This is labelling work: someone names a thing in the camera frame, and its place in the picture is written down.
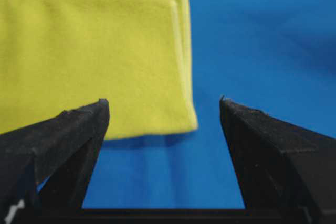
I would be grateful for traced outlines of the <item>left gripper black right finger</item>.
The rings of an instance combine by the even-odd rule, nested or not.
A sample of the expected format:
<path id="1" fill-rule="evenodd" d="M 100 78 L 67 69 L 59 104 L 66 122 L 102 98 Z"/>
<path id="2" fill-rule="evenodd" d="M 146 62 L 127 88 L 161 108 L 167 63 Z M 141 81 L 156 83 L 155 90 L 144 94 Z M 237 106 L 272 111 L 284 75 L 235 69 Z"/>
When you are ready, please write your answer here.
<path id="1" fill-rule="evenodd" d="M 220 122 L 244 210 L 231 223 L 335 223 L 335 139 L 229 99 Z"/>

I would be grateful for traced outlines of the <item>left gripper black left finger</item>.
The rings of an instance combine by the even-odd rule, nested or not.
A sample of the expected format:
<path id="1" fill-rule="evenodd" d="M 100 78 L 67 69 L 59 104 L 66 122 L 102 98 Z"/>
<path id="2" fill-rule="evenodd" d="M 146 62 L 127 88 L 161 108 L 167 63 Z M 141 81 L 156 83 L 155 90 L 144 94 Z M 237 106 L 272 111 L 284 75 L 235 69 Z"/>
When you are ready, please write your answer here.
<path id="1" fill-rule="evenodd" d="M 80 209 L 110 120 L 106 99 L 1 135 L 1 223 L 19 207 Z"/>

